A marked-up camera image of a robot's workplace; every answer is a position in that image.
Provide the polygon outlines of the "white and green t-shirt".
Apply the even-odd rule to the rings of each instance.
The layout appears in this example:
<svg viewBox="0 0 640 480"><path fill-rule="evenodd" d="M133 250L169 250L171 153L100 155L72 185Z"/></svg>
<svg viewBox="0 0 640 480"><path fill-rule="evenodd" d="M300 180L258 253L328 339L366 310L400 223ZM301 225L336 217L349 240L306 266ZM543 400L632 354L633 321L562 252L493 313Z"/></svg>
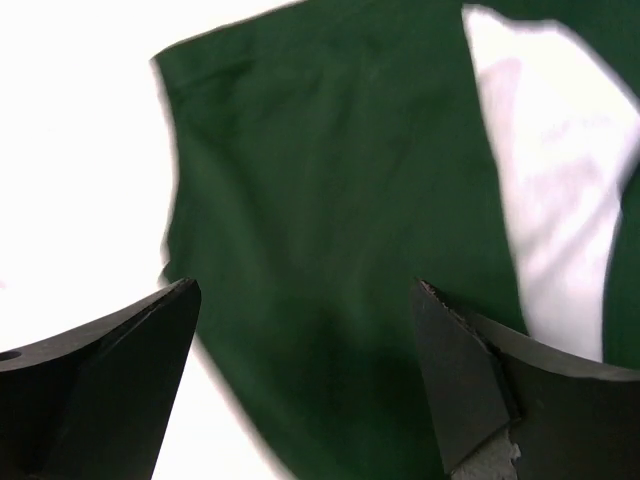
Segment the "white and green t-shirt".
<svg viewBox="0 0 640 480"><path fill-rule="evenodd" d="M297 479L452 479L423 281L639 373L639 5L306 1L156 56L168 280Z"/></svg>

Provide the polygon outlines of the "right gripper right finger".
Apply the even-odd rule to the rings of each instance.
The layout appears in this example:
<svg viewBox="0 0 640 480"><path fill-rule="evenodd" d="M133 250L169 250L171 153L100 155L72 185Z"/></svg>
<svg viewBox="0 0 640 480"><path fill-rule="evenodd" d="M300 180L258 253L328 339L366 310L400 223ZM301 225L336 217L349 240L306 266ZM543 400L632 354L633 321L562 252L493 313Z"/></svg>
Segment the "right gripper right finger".
<svg viewBox="0 0 640 480"><path fill-rule="evenodd" d="M539 343L423 281L412 311L450 478L638 479L638 371Z"/></svg>

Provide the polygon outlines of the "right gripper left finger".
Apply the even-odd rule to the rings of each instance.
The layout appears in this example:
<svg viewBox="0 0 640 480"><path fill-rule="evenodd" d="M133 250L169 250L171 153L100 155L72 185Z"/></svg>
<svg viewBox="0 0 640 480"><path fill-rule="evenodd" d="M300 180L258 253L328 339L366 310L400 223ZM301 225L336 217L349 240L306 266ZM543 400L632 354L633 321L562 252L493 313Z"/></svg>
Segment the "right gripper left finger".
<svg viewBox="0 0 640 480"><path fill-rule="evenodd" d="M3 352L2 478L151 478L200 304L198 283L182 279Z"/></svg>

